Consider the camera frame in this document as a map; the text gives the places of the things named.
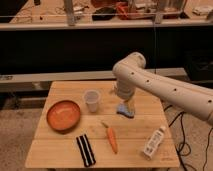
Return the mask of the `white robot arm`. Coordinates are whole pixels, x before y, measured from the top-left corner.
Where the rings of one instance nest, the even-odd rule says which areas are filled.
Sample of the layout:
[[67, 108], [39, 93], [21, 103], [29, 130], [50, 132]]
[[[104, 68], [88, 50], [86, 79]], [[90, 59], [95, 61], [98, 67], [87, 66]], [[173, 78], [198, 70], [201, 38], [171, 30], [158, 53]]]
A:
[[135, 88], [140, 88], [213, 126], [212, 89], [153, 74], [145, 70], [145, 65], [145, 57], [133, 52], [113, 66], [118, 97], [130, 100]]

